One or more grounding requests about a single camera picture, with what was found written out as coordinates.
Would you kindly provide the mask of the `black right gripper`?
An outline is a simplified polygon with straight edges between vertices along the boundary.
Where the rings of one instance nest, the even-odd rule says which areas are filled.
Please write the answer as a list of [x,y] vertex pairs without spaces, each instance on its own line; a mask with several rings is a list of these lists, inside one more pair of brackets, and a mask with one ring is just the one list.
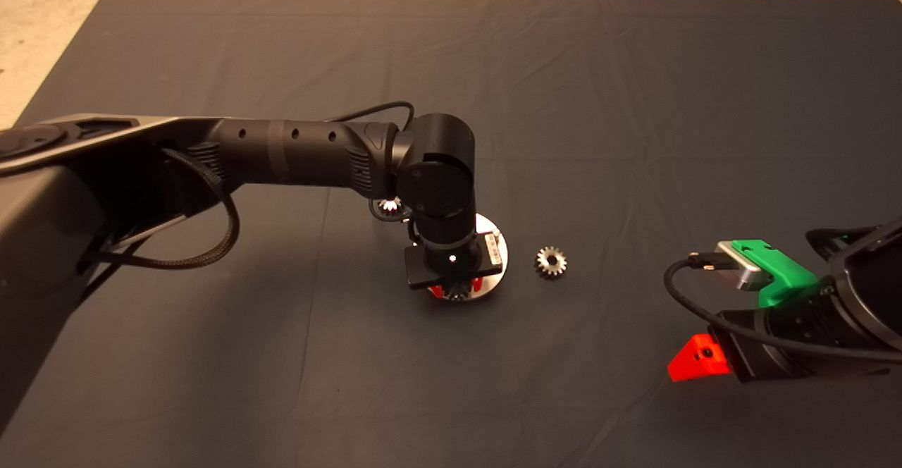
[[[805,292],[775,307],[727,310],[718,317],[759,334],[821,344],[832,348],[856,348],[857,330],[833,297]],[[719,377],[732,372],[741,383],[789,381],[789,379],[850,378],[857,363],[834,356],[807,355],[777,348],[709,326],[709,334],[693,334],[670,359],[671,381]]]

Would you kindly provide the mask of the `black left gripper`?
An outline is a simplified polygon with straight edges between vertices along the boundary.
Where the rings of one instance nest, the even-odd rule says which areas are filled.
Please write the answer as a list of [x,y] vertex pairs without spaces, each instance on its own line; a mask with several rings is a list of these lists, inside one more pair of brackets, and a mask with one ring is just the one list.
[[458,283],[471,284],[471,291],[483,291],[486,278],[505,272],[507,254],[500,233],[477,233],[453,250],[436,250],[425,244],[408,246],[404,250],[407,283],[413,290],[428,288],[433,297],[444,297],[444,288]]

